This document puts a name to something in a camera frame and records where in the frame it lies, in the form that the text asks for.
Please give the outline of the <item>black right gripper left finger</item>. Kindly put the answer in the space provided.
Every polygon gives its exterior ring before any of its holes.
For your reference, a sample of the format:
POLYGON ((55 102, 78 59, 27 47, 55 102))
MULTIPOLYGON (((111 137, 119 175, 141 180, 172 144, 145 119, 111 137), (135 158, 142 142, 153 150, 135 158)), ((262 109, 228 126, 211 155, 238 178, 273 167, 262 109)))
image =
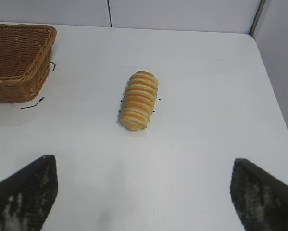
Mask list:
POLYGON ((56 159, 44 155, 0 182, 0 231, 39 231, 58 195, 56 159))

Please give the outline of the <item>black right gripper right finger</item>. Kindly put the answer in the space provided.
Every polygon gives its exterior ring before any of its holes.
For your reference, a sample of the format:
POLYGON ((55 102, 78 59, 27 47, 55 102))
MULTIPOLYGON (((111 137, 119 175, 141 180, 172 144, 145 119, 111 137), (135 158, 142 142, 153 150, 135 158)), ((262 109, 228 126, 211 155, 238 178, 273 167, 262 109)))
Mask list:
POLYGON ((288 185, 253 162, 237 158, 230 196, 246 231, 288 231, 288 185))

